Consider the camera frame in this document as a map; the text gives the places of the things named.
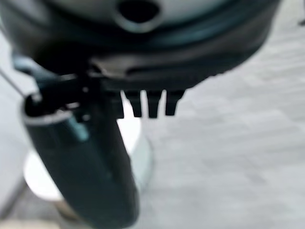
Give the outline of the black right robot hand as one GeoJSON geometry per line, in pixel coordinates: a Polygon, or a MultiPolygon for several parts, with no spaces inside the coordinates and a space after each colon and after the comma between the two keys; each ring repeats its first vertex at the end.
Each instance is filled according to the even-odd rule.
{"type": "Polygon", "coordinates": [[[117,120],[122,94],[156,118],[186,90],[244,63],[266,41],[277,0],[3,0],[14,68],[38,91],[20,115],[54,183],[95,229],[123,229],[139,194],[117,120]]]}

